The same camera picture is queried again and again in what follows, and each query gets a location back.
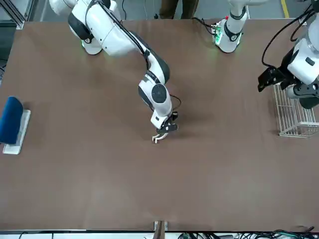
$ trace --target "metal frame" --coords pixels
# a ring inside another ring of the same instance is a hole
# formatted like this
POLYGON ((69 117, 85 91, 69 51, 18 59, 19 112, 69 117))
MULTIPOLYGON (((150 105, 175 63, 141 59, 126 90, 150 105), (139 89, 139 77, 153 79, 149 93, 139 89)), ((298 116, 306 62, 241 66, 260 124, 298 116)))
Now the metal frame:
POLYGON ((16 23, 17 29, 23 29, 25 21, 28 21, 33 6, 34 0, 29 0, 24 15, 17 9, 11 0, 0 0, 0 5, 4 8, 6 13, 16 23))
POLYGON ((274 85, 279 135, 285 137, 306 138, 319 132, 313 109, 304 109, 298 99, 290 99, 280 84, 274 85))

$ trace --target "wire basket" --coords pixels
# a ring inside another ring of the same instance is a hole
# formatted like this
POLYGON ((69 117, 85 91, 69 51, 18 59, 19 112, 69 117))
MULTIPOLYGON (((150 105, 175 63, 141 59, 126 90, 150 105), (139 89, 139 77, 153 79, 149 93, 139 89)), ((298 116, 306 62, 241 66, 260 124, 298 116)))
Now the wire basket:
POLYGON ((298 99, 290 99, 280 84, 274 85, 280 136, 307 138, 319 132, 313 109, 304 109, 298 99))

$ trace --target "person's leg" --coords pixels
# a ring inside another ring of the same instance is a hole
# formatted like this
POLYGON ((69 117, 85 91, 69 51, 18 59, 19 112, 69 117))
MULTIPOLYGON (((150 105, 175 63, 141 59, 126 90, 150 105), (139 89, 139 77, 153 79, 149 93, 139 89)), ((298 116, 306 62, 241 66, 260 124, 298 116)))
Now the person's leg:
POLYGON ((183 13, 181 19, 191 19, 194 17, 198 5, 198 0, 183 0, 183 13))
POLYGON ((159 16, 161 19, 173 19, 178 0, 161 0, 159 16))

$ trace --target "white base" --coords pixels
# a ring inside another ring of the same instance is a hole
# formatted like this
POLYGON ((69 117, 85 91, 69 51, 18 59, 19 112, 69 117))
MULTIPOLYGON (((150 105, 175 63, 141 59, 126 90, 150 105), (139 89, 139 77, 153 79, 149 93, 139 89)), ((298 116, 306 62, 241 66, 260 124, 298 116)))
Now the white base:
POLYGON ((216 46, 219 47, 219 49, 222 52, 231 53, 231 52, 234 52, 236 50, 237 46, 239 45, 242 33, 239 35, 239 37, 236 39, 236 41, 230 41, 229 37, 224 32, 225 23, 226 23, 226 20, 223 19, 219 23, 216 24, 217 26, 220 26, 219 39, 216 41, 215 40, 216 38, 213 36, 213 42, 215 43, 216 46))
POLYGON ((102 47, 100 46, 99 42, 93 38, 90 44, 86 43, 82 40, 82 46, 86 50, 86 52, 90 55, 97 55, 102 51, 102 47))
POLYGON ((30 110, 23 110, 22 117, 21 117, 21 124, 20 130, 18 133, 18 138, 16 140, 16 144, 5 144, 3 148, 3 153, 5 154, 19 154, 21 151, 23 139, 25 136, 26 128, 29 123, 31 111, 30 110))

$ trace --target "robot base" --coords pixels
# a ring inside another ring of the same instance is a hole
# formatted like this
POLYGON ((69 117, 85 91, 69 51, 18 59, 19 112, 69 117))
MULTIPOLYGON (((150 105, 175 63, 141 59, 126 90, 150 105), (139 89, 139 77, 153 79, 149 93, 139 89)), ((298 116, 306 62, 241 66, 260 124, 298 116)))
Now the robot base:
POLYGON ((102 51, 101 45, 95 38, 92 39, 91 43, 86 43, 82 40, 82 46, 90 55, 97 55, 102 51))
POLYGON ((213 26, 213 33, 216 34, 213 35, 213 42, 222 52, 231 53, 234 52, 239 45, 242 34, 240 34, 235 41, 231 41, 224 31, 225 22, 226 19, 222 19, 213 26))

